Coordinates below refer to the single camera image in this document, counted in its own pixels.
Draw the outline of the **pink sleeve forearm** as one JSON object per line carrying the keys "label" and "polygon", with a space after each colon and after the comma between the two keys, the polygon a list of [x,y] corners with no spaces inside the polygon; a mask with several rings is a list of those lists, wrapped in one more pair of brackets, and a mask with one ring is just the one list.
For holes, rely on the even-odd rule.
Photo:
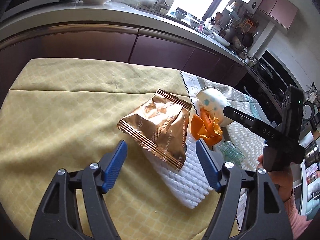
{"label": "pink sleeve forearm", "polygon": [[293,191],[291,191],[291,197],[284,203],[284,206],[290,221],[293,239],[297,239],[310,225],[312,220],[307,220],[306,216],[299,215]]}

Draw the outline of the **person's right hand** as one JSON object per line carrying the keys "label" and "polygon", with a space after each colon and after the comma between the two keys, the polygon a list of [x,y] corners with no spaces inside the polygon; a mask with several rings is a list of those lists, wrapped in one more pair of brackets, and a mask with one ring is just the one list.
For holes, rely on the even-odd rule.
{"label": "person's right hand", "polygon": [[283,202],[290,199],[293,190],[293,174],[291,167],[285,167],[282,171],[269,172],[272,182],[278,186],[278,194]]}

